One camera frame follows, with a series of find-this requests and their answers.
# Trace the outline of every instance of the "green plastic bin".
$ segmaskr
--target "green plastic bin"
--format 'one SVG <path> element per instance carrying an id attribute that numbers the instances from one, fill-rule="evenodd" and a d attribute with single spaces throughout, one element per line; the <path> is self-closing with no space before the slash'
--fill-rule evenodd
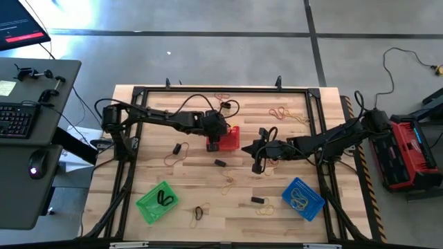
<path id="1" fill-rule="evenodd" d="M 160 190 L 163 190 L 165 192 L 165 197 L 174 197 L 174 200 L 173 202 L 171 202 L 171 204 L 164 207 L 157 202 L 157 194 Z M 136 205 L 138 210 L 140 210 L 140 213 L 143 215 L 143 218 L 145 218 L 145 221 L 151 225 L 156 220 L 165 215 L 165 213 L 173 208 L 178 202 L 179 199 L 175 195 L 174 191 L 172 191 L 172 188 L 168 185 L 168 183 L 162 181 L 155 188 L 149 191 L 144 197 L 140 198 L 140 200 L 136 202 Z"/>

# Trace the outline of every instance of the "blue plastic bin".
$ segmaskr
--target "blue plastic bin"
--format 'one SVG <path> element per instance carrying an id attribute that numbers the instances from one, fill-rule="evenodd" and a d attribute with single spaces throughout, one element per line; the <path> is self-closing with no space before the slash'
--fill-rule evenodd
<path id="1" fill-rule="evenodd" d="M 298 188 L 300 193 L 308 200 L 308 204 L 303 211 L 297 210 L 291 205 L 291 192 L 295 188 Z M 284 201 L 308 221 L 312 221 L 325 204 L 325 200 L 298 177 L 295 178 L 289 187 L 283 192 L 282 197 Z"/>

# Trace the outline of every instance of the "wooden table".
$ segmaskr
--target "wooden table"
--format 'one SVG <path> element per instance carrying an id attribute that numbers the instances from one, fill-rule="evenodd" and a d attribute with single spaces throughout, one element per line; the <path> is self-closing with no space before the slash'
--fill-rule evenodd
<path id="1" fill-rule="evenodd" d="M 130 102 L 133 87 L 134 85 L 117 85 L 114 98 Z M 338 89 L 320 88 L 320 92 L 327 128 L 343 123 Z M 148 106 L 173 111 L 191 94 L 149 93 Z M 214 97 L 214 93 L 204 93 L 204 95 L 213 105 L 218 106 L 219 100 Z M 269 115 L 269 109 L 283 106 L 291 113 L 307 117 L 305 98 L 300 94 L 231 93 L 230 98 L 237 100 L 241 105 L 240 112 L 228 119 L 229 124 L 240 127 L 240 147 L 251 144 L 253 139 L 258 139 L 260 127 L 270 129 L 272 126 L 277 126 L 279 131 L 277 139 L 280 140 L 310 134 L 309 127 L 295 119 L 278 120 Z M 226 114 L 234 112 L 234 106 L 233 104 L 231 110 L 226 110 Z M 317 116 L 315 105 L 313 108 L 314 115 Z M 208 109 L 203 98 L 193 98 L 183 108 L 185 111 Z M 176 143 L 181 142 L 190 144 L 188 157 L 174 167 L 166 166 L 163 159 L 172 152 Z M 185 148 L 184 145 L 182 152 L 176 158 L 183 155 Z M 110 159 L 112 154 L 111 149 L 101 154 L 97 164 Z M 227 162 L 226 169 L 214 165 L 215 159 Z M 342 159 L 354 167 L 353 158 L 343 156 Z M 295 177 L 301 178 L 319 192 L 316 169 L 306 160 L 284 161 L 280 162 L 273 172 L 269 172 L 270 176 L 265 176 L 254 174 L 251 171 L 252 163 L 251 156 L 240 149 L 208 153 L 204 137 L 187 136 L 171 127 L 144 124 L 124 240 L 326 242 L 323 212 L 320 212 L 312 222 L 308 222 L 281 198 L 283 190 Z M 84 233 L 92 229 L 109 206 L 116 166 L 115 161 L 108 163 L 97 169 L 93 175 L 83 214 Z M 222 175 L 226 170 L 235 179 L 235 185 L 226 195 L 222 195 L 221 188 L 228 183 L 228 179 Z M 336 177 L 343 209 L 360 231 L 365 236 L 371 237 L 358 176 L 344 165 L 337 163 Z M 148 225 L 137 210 L 135 202 L 161 181 L 170 184 L 180 201 L 164 217 L 153 225 Z M 257 215 L 257 206 L 251 203 L 252 196 L 267 197 L 275 212 L 269 216 Z M 196 228 L 190 228 L 195 207 L 206 202 L 210 203 L 210 206 L 204 207 L 203 218 L 197 223 Z M 338 234 L 336 215 L 332 208 L 331 213 L 334 231 Z M 116 212 L 114 231 L 118 225 L 119 214 L 120 208 Z"/>

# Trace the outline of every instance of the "screen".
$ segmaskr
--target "screen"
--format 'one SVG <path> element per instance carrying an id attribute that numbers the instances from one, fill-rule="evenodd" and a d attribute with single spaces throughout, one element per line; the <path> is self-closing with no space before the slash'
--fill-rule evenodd
<path id="1" fill-rule="evenodd" d="M 0 0 L 0 51 L 50 40 L 19 0 Z"/>

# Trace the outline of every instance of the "gray floor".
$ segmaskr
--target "gray floor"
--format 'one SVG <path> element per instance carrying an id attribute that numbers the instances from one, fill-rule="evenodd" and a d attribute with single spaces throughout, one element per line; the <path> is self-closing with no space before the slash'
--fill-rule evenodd
<path id="1" fill-rule="evenodd" d="M 303 0 L 29 0 L 47 28 L 108 31 L 235 31 L 309 32 Z M 318 33 L 442 34 L 440 0 L 311 0 Z M 288 37 L 115 37 L 53 35 L 58 59 L 79 59 L 82 68 L 75 83 L 92 106 L 110 97 L 116 84 L 271 85 L 278 75 L 285 86 L 318 86 L 310 38 Z M 352 98 L 355 90 L 365 96 L 367 107 L 374 94 L 389 91 L 383 70 L 383 52 L 391 46 L 415 50 L 425 63 L 442 64 L 441 39 L 319 39 L 326 84 L 337 86 Z M 47 58 L 39 46 L 0 52 L 2 57 Z M 409 113 L 421 100 L 441 87 L 415 59 L 389 52 L 387 67 L 396 89 L 381 96 L 378 108 L 388 115 Z M 71 96 L 64 114 L 82 118 L 79 101 Z M 61 127 L 67 127 L 61 121 Z M 97 128 L 92 116 L 81 126 Z M 439 132 L 426 130 L 433 142 Z M 368 156 L 369 165 L 374 165 Z M 437 154 L 442 146 L 436 146 Z M 87 182 L 90 172 L 63 175 L 60 182 Z M 407 204 L 404 196 L 387 193 L 375 168 L 371 175 L 390 243 L 441 248 L 443 200 Z M 0 244 L 70 239 L 76 236 L 87 190 L 59 188 L 52 202 L 55 216 L 39 219 L 31 231 L 0 231 Z"/>

